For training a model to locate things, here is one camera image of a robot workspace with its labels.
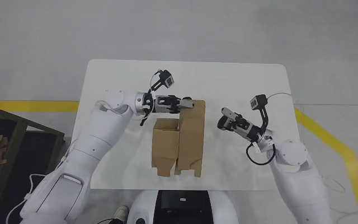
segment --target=black panel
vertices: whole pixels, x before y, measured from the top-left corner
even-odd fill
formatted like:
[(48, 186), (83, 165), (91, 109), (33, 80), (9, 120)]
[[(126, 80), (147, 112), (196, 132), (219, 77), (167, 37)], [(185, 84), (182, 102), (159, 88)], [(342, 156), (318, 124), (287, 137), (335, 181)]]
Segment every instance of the black panel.
[[(5, 190), (0, 200), (0, 223), (4, 223), (7, 213), (23, 201), (30, 190), (30, 174), (45, 174), (49, 166), (56, 135), (44, 132), (26, 132), (13, 169), (8, 178)], [(42, 177), (34, 176), (34, 189)], [(23, 206), (15, 209), (9, 223), (21, 222), (19, 212)]]
[(160, 190), (154, 211), (154, 224), (213, 224), (206, 190)]

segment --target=white cable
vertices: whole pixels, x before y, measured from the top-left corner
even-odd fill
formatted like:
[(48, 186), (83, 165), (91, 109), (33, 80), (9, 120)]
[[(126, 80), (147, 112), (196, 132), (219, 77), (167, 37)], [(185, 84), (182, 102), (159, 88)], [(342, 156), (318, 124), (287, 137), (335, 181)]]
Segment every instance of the white cable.
[(61, 158), (60, 162), (57, 164), (55, 170), (57, 170), (57, 168), (66, 160), (67, 156), (69, 155), (69, 153), (72, 151), (71, 147), (73, 146), (73, 144), (78, 140), (78, 138), (76, 138), (75, 140), (73, 140), (73, 142), (69, 145), (65, 155)]
[(10, 215), (11, 213), (16, 209), (18, 208), (20, 205), (24, 204), (31, 196), (31, 193), (32, 193), (32, 190), (34, 188), (34, 182), (32, 182), (32, 176), (46, 176), (46, 175), (43, 175), (43, 174), (31, 174), (29, 176), (30, 178), (30, 184), (31, 184), (31, 188), (30, 188), (30, 191), (25, 195), (23, 201), (18, 204), (17, 206), (15, 206), (13, 209), (10, 210), (10, 212), (7, 214), (7, 217), (6, 217), (6, 221), (5, 221), (5, 224), (9, 224), (9, 218), (10, 218)]
[(269, 96), (267, 98), (267, 100), (269, 100), (269, 98), (273, 97), (273, 96), (276, 96), (276, 95), (279, 95), (279, 94), (285, 94), (285, 95), (288, 95), (288, 96), (292, 96), (291, 94), (288, 94), (287, 92), (278, 92), (278, 93), (275, 93), (275, 94), (272, 94), (271, 96)]
[[(148, 114), (147, 116), (144, 116), (144, 117), (139, 118), (139, 119), (130, 118), (130, 120), (144, 120), (144, 119), (148, 118), (148, 117), (152, 114), (152, 112), (153, 112), (153, 110), (154, 110), (154, 106), (155, 106), (155, 104), (154, 104), (154, 99), (156, 98), (156, 93), (155, 93), (154, 90), (152, 90), (152, 81), (153, 81), (153, 78), (154, 78), (154, 76), (155, 76), (156, 74), (158, 74), (158, 72), (156, 72), (154, 75), (152, 75), (152, 78), (150, 79), (150, 82), (149, 82), (149, 85), (150, 85), (150, 86), (149, 86), (149, 89), (151, 90), (150, 94), (152, 94), (152, 98), (153, 98), (153, 106), (152, 106), (151, 111), (149, 112), (149, 114)], [(99, 103), (105, 104), (107, 110), (109, 110), (109, 111), (111, 111), (111, 112), (113, 112), (113, 113), (115, 113), (115, 114), (118, 114), (118, 115), (120, 115), (120, 116), (123, 116), (123, 115), (122, 115), (121, 113), (117, 112), (117, 111), (120, 110), (123, 106), (127, 105), (127, 104), (122, 104), (122, 103), (121, 103), (121, 107), (115, 110), (115, 109), (114, 109), (107, 101), (105, 101), (105, 100), (97, 100), (97, 102), (95, 103), (95, 106), (97, 106)]]

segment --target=black cable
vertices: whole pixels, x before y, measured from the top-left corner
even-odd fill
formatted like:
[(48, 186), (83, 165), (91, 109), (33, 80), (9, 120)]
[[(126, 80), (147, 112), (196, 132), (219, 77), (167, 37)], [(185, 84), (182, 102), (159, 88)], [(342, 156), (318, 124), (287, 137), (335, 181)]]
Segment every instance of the black cable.
[(99, 222), (99, 223), (97, 223), (97, 224), (100, 224), (100, 223), (103, 223), (103, 222), (109, 221), (109, 220), (115, 220), (115, 218), (108, 218), (108, 219), (106, 219), (106, 220), (102, 220), (101, 222)]
[(275, 157), (275, 155), (276, 155), (276, 147), (275, 147), (275, 144), (273, 144), (273, 145), (272, 145), (272, 149), (274, 150), (274, 154), (271, 156), (271, 158), (270, 158), (267, 162), (264, 162), (264, 163), (262, 163), (262, 164), (259, 164), (258, 162), (253, 161), (253, 160), (251, 159), (250, 155), (248, 154), (248, 149), (249, 149), (251, 146), (253, 146), (252, 142), (251, 142), (250, 145), (246, 148), (246, 155), (247, 155), (248, 159), (249, 159), (251, 162), (253, 162), (254, 164), (256, 164), (256, 165), (259, 165), (259, 166), (267, 165), (267, 164), (269, 164), (269, 163), (274, 159), (274, 157)]

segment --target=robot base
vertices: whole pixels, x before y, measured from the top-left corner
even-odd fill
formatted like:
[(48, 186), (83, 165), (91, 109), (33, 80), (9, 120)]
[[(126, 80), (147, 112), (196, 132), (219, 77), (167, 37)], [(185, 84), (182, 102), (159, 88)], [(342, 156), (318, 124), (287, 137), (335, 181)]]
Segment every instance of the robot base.
[(145, 190), (131, 206), (128, 224), (232, 223), (235, 207), (224, 192)]

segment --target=shoe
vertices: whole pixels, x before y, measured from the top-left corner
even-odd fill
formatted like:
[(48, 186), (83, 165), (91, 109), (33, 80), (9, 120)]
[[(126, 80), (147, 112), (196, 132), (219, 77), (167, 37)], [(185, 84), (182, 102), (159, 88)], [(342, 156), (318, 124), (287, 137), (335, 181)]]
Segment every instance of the shoe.
[(127, 206), (121, 206), (117, 209), (116, 214), (114, 215), (114, 218), (121, 220), (123, 224), (127, 223), (127, 218), (129, 214), (129, 209)]

